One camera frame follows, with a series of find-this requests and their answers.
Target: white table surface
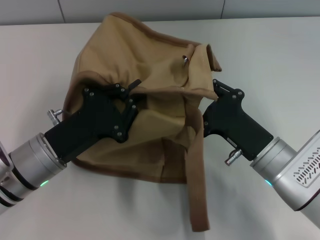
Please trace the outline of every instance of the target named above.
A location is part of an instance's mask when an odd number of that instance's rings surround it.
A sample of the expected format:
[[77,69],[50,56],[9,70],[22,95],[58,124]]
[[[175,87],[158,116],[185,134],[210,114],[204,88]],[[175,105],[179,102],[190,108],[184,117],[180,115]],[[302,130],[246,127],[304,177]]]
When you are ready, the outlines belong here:
[[[0,26],[0,140],[10,152],[52,127],[77,54],[99,24]],[[243,109],[298,150],[320,129],[320,17],[148,22],[210,43],[220,81],[245,92]],[[210,103],[201,103],[203,111]],[[184,185],[99,175],[73,164],[0,216],[1,240],[318,240],[245,158],[204,143],[211,230],[191,231]]]

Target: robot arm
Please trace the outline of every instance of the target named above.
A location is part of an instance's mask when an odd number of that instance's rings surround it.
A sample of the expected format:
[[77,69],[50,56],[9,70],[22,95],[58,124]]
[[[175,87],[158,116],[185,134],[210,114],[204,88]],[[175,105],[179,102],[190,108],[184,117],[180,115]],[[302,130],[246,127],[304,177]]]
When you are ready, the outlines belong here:
[[[58,120],[61,110],[48,112],[54,127],[45,134],[39,133],[9,154],[0,143],[0,214],[61,172],[98,140],[125,142],[141,97],[129,97],[129,91],[139,83],[135,81],[128,89],[119,84],[85,88],[81,109],[68,119]],[[242,90],[217,80],[213,80],[213,86],[219,98],[203,114],[204,137],[222,136],[235,148],[225,161],[228,166],[241,155],[253,161],[250,166],[280,197],[320,228],[319,131],[297,153],[243,111]],[[114,98],[125,102],[122,113],[112,104]]]

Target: bag strap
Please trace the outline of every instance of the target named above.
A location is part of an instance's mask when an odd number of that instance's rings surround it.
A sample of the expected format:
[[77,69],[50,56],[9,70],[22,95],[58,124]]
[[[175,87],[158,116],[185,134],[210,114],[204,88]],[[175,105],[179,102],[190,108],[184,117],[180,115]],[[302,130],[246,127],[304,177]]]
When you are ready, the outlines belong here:
[[185,115],[185,125],[195,130],[195,138],[185,154],[190,221],[193,232],[203,232],[210,229],[204,166],[204,123],[202,113],[192,105],[185,105]]

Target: tan cloth bag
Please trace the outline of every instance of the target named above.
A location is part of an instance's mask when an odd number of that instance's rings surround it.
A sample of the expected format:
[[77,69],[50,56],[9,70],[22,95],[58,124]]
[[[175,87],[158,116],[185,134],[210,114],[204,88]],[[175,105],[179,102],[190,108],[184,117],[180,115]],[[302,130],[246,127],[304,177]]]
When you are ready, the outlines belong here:
[[102,139],[73,162],[113,176],[187,183],[192,230],[208,230],[198,106],[202,97],[217,99],[211,71],[221,68],[209,45],[155,32],[122,13],[107,16],[75,61],[64,110],[81,107],[81,92],[90,81],[127,88],[140,79],[130,94],[146,99],[137,106],[125,143]]

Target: black bracket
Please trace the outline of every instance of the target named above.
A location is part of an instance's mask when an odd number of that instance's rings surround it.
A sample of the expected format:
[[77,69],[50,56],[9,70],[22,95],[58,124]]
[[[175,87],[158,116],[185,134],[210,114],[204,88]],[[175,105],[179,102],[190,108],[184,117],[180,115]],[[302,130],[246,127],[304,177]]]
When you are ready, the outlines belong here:
[[204,137],[217,134],[252,161],[274,138],[242,109],[245,93],[213,80],[218,100],[203,114]]
[[[84,88],[82,107],[44,134],[56,155],[68,163],[102,138],[124,143],[138,114],[136,103],[139,99],[129,97],[129,92],[139,83],[141,81],[136,80],[128,89],[119,83]],[[125,103],[122,112],[113,99]]]

